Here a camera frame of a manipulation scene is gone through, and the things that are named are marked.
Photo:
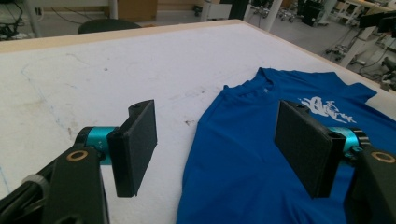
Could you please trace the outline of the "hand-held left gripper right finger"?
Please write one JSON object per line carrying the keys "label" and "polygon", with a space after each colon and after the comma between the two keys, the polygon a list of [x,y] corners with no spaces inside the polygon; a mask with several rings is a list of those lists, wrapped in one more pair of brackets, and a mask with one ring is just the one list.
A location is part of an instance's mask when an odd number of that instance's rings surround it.
{"label": "hand-held left gripper right finger", "polygon": [[275,143],[312,198],[328,197],[339,163],[355,162],[371,146],[361,129],[324,126],[307,106],[286,100],[278,105]]}

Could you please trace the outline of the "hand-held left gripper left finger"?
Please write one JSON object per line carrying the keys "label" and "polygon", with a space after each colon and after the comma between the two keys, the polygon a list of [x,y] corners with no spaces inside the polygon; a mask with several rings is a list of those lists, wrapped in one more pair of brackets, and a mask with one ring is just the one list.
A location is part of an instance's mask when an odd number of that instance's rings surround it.
{"label": "hand-held left gripper left finger", "polygon": [[76,139],[98,151],[101,164],[112,166],[117,196],[123,198],[137,195],[158,141],[153,100],[131,105],[128,113],[120,127],[85,127]]}

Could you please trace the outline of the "blue t-shirt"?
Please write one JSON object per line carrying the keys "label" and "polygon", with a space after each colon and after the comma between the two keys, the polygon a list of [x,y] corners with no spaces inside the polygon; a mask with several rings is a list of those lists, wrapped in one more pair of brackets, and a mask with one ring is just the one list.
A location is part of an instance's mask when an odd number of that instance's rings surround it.
{"label": "blue t-shirt", "polygon": [[334,72],[271,68],[225,87],[198,122],[177,224],[346,224],[352,167],[338,169],[330,197],[311,199],[275,145],[278,103],[305,105],[326,126],[360,128],[375,147],[396,154],[396,120],[366,104],[374,96]]}

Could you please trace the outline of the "white table mat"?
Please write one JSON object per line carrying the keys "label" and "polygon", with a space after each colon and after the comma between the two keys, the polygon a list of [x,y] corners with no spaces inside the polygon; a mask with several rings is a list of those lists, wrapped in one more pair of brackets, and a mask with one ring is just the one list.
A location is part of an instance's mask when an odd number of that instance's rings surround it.
{"label": "white table mat", "polygon": [[138,194],[117,196],[104,167],[113,224],[175,224],[197,121],[224,86],[261,67],[360,77],[242,21],[217,21],[0,42],[0,198],[87,126],[118,126],[153,100],[158,144]]}

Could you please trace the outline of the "black round stool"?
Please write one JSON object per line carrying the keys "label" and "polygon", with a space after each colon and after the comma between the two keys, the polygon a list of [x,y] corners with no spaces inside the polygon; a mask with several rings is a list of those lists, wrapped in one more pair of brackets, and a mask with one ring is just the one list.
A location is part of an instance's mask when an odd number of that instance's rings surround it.
{"label": "black round stool", "polygon": [[78,27],[78,34],[91,34],[100,32],[110,32],[128,29],[138,29],[140,25],[117,19],[98,19],[87,21]]}

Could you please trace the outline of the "white metal stand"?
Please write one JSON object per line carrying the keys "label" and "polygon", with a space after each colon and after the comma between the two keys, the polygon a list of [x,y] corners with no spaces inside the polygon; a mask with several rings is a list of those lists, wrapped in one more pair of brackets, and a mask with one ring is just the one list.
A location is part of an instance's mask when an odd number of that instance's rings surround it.
{"label": "white metal stand", "polygon": [[271,5],[270,11],[268,13],[267,18],[265,19],[265,23],[262,29],[266,32],[269,32],[275,22],[277,12],[279,11],[283,0],[273,0],[273,4]]}

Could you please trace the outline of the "large cardboard box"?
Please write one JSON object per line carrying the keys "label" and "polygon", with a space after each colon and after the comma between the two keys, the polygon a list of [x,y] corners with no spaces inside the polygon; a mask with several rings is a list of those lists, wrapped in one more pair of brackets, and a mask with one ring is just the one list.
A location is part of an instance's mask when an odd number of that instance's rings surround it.
{"label": "large cardboard box", "polygon": [[155,21],[158,0],[118,0],[118,16],[127,21]]}

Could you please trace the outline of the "black aluminium post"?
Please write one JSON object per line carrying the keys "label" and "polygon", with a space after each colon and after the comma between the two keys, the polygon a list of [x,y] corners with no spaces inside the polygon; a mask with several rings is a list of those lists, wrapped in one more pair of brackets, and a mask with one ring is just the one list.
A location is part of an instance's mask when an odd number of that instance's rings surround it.
{"label": "black aluminium post", "polygon": [[245,17],[249,0],[233,0],[229,14],[230,20],[242,20]]}

